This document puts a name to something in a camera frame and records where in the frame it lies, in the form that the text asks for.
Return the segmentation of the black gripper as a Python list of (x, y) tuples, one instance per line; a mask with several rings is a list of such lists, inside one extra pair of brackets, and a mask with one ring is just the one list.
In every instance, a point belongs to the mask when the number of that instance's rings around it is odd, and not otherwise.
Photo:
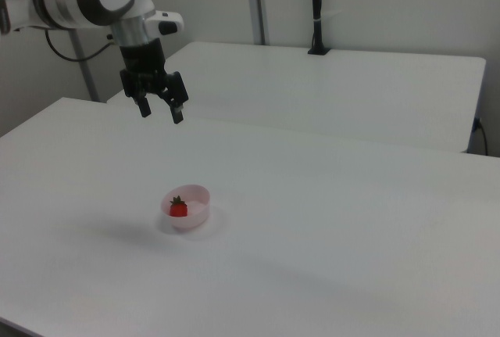
[(147, 95), (157, 95), (170, 106), (173, 122), (182, 122), (188, 92), (179, 72), (166, 72), (161, 41), (155, 39), (145, 45), (121, 47), (120, 51), (125, 62), (125, 69), (120, 72), (123, 89), (126, 96), (136, 102), (141, 116), (146, 118), (152, 114)]

